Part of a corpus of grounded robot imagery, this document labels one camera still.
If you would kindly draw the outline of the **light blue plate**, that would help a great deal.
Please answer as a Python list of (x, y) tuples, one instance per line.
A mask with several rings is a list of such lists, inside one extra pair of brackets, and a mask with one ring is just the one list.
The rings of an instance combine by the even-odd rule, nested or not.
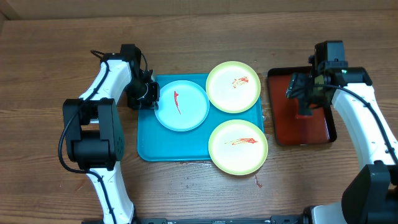
[(158, 121), (172, 131), (190, 131), (204, 122), (210, 110), (205, 90), (188, 80), (177, 80), (160, 89)]

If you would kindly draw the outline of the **green rimmed plate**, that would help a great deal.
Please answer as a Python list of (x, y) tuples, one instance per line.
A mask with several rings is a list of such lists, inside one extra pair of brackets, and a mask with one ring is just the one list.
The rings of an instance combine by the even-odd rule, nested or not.
[(226, 113), (242, 113), (259, 99), (261, 82), (249, 65), (228, 61), (217, 65), (206, 79), (210, 102)]
[(255, 124), (232, 119), (218, 125), (210, 135), (208, 152), (220, 170), (231, 175), (248, 175), (265, 163), (268, 142)]

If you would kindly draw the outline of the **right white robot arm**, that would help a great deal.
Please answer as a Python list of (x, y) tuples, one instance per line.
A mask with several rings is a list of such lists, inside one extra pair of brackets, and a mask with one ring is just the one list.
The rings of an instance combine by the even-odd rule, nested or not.
[(363, 67), (350, 67), (343, 42), (317, 44), (309, 75), (294, 73), (286, 97), (298, 100), (298, 114), (332, 106), (353, 142), (360, 172), (340, 202), (311, 209), (312, 223), (397, 223), (397, 139), (376, 102)]

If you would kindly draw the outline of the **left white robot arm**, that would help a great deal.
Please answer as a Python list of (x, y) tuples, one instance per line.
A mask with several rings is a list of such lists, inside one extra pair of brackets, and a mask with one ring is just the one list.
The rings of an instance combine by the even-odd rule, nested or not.
[(103, 209), (101, 223), (136, 223), (121, 172), (125, 141), (117, 104), (126, 95), (129, 108), (156, 110), (159, 84), (152, 70), (141, 68), (146, 58), (134, 44), (123, 44), (117, 53), (91, 53), (100, 71), (79, 98), (63, 103), (58, 159), (67, 171), (91, 180)]

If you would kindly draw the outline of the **black red rectangular tray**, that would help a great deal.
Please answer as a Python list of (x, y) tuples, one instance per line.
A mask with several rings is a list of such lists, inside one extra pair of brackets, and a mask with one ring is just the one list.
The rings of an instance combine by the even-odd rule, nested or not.
[(294, 72), (308, 75), (311, 67), (272, 68), (267, 73), (276, 142), (280, 146), (326, 144), (337, 139), (331, 108), (317, 108), (311, 116), (300, 116), (298, 100), (288, 99), (288, 89)]

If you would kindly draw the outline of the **teal plastic tray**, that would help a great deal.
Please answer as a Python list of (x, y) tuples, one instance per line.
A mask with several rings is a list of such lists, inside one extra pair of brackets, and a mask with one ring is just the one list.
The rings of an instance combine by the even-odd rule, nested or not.
[(238, 85), (235, 90), (246, 90), (243, 97), (256, 97), (251, 107), (241, 113), (227, 113), (214, 105), (209, 106), (209, 112), (204, 121), (196, 128), (188, 131), (174, 131), (166, 128), (157, 119), (155, 110), (140, 110), (137, 123), (137, 152), (139, 156), (150, 162), (164, 161), (205, 161), (210, 159), (208, 142), (214, 129), (232, 119), (248, 121), (264, 131), (261, 83), (257, 76), (247, 83)]

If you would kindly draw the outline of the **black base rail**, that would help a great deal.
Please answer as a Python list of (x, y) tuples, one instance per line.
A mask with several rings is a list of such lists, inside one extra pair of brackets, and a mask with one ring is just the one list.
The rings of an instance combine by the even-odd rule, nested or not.
[(269, 218), (234, 218), (234, 219), (183, 219), (134, 218), (132, 224), (309, 224), (305, 215), (273, 215)]

